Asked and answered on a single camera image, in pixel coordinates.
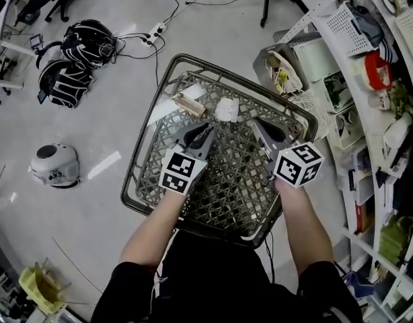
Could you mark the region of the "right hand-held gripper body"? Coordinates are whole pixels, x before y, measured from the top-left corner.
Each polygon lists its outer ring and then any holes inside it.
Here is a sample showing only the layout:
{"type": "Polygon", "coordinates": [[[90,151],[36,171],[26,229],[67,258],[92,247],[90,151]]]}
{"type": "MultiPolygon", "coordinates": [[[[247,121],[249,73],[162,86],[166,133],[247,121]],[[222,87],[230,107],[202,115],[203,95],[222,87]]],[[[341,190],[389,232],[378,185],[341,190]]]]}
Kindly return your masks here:
{"type": "Polygon", "coordinates": [[[268,179],[278,178],[299,188],[317,176],[325,157],[311,142],[275,150],[265,165],[268,179]]]}

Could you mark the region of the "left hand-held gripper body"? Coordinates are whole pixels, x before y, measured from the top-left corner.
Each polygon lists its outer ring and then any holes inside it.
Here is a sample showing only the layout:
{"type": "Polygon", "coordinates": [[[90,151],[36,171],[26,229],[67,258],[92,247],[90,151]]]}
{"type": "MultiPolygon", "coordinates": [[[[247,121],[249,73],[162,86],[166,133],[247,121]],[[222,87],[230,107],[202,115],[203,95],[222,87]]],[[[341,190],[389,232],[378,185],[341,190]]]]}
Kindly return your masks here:
{"type": "Polygon", "coordinates": [[[208,147],[184,147],[174,143],[162,159],[159,186],[186,196],[206,170],[208,147]]]}

